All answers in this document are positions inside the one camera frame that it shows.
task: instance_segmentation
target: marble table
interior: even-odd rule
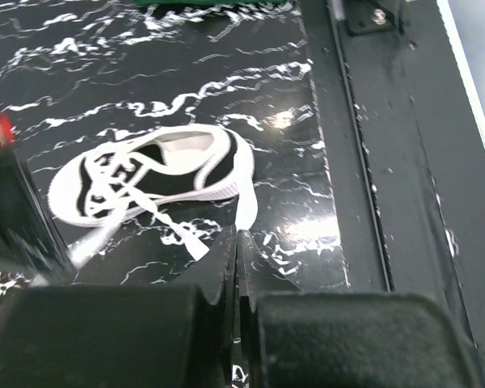
[[[0,108],[15,125],[45,199],[57,171],[106,141],[162,126],[221,124],[255,154],[262,253],[302,289],[345,289],[347,266],[318,125],[311,60],[295,2],[280,6],[152,6],[127,0],[0,4]],[[209,245],[237,199],[166,206]],[[56,220],[71,243],[88,230]],[[149,214],[125,222],[74,284],[172,280],[192,264]],[[26,286],[0,272],[0,303]]]

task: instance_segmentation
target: green cloth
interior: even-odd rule
[[[135,0],[138,6],[150,6],[153,4],[182,4],[190,6],[215,6],[216,4],[248,4],[256,2],[271,2],[279,4],[287,0]]]

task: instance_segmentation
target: black and white sneaker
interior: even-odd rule
[[[162,128],[72,159],[50,184],[48,206],[64,222],[96,227],[122,203],[128,207],[123,221],[150,211],[185,239],[191,233],[160,213],[159,205],[225,200],[245,192],[238,205],[245,209],[237,219],[241,229],[249,229],[257,211],[253,170],[251,147],[229,129],[205,124]]]

